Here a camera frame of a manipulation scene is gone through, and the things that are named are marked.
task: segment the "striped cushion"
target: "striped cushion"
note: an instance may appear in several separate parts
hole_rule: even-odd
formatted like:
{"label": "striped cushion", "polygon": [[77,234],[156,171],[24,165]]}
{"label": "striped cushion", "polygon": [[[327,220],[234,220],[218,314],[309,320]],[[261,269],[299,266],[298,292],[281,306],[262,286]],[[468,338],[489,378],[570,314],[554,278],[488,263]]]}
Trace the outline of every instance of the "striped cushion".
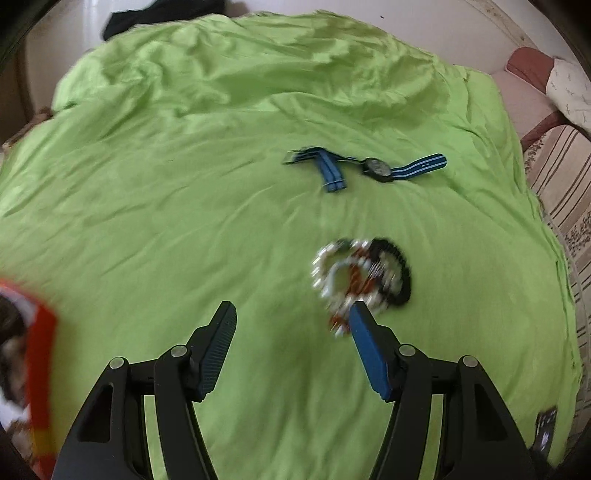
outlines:
{"label": "striped cushion", "polygon": [[569,258],[577,317],[583,384],[569,446],[591,417],[591,142],[570,125],[555,127],[524,154],[525,172],[540,198],[546,220]]}

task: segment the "silver rivet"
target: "silver rivet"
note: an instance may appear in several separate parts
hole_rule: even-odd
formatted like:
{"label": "silver rivet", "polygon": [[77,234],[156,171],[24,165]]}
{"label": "silver rivet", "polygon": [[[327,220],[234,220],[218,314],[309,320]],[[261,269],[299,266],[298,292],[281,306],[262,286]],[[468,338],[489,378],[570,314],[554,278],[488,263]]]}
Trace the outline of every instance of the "silver rivet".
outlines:
{"label": "silver rivet", "polygon": [[125,363],[125,360],[122,359],[120,356],[116,356],[113,360],[111,360],[109,362],[109,366],[113,369],[113,370],[117,370],[118,368],[121,368]]}
{"label": "silver rivet", "polygon": [[470,368],[478,366],[478,360],[476,360],[472,355],[466,355],[462,361],[464,362],[464,365]]}
{"label": "silver rivet", "polygon": [[413,356],[415,353],[417,353],[415,348],[412,345],[409,345],[407,343],[405,343],[404,345],[400,345],[400,348],[398,351],[400,352],[400,355],[403,355],[403,356]]}
{"label": "silver rivet", "polygon": [[184,345],[174,346],[170,351],[170,355],[172,356],[183,356],[185,353],[187,353],[187,347]]}

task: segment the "green fabric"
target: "green fabric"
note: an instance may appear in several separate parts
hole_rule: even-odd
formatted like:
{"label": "green fabric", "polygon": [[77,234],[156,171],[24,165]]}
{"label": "green fabric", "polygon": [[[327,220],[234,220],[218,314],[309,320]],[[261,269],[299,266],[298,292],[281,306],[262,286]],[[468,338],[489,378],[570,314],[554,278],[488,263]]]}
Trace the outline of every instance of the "green fabric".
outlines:
{"label": "green fabric", "polygon": [[[211,16],[101,45],[54,108],[2,167],[0,265],[61,320],[58,445],[112,357],[155,358],[231,300],[238,329],[196,407],[219,477],[367,478],[391,405],[329,334],[310,266],[332,240],[385,236],[413,294],[378,322],[432,357],[478,357],[528,444],[558,405],[560,459],[581,375],[567,267],[488,75],[327,12]],[[312,163],[281,163],[307,145],[448,165],[393,184],[344,166],[327,194]]]}

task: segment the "bed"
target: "bed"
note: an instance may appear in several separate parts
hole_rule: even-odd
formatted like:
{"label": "bed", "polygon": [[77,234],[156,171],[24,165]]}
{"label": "bed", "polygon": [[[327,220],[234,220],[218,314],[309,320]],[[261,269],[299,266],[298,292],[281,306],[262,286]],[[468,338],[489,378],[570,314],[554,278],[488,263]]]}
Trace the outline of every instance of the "bed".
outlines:
{"label": "bed", "polygon": [[[576,303],[523,167],[544,132],[524,144],[502,98],[488,75],[328,12],[138,28],[86,55],[0,171],[2,273],[61,320],[55,444],[110,358],[153,358],[229,299],[236,339],[198,410],[220,476],[367,476],[389,408],[329,335],[309,269],[326,242],[383,235],[415,287],[378,320],[431,356],[477,356],[527,443],[557,406],[558,463],[583,375]],[[307,144],[449,164],[392,186],[346,170],[331,195],[313,167],[281,164]],[[434,431],[423,478],[436,450]]]}

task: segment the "white floor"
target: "white floor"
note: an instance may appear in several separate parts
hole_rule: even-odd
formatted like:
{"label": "white floor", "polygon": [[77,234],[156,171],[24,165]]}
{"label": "white floor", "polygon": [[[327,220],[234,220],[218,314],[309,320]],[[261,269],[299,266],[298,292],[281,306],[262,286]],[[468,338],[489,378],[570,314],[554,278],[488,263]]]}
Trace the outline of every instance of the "white floor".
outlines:
{"label": "white floor", "polygon": [[[153,0],[61,0],[27,38],[30,90],[36,109],[51,105],[59,79],[90,48],[111,12],[139,9]],[[373,24],[447,61],[492,73],[503,68],[520,44],[521,30],[552,56],[574,55],[552,24],[527,0],[227,0],[228,14],[253,11],[299,14],[331,10]]]}

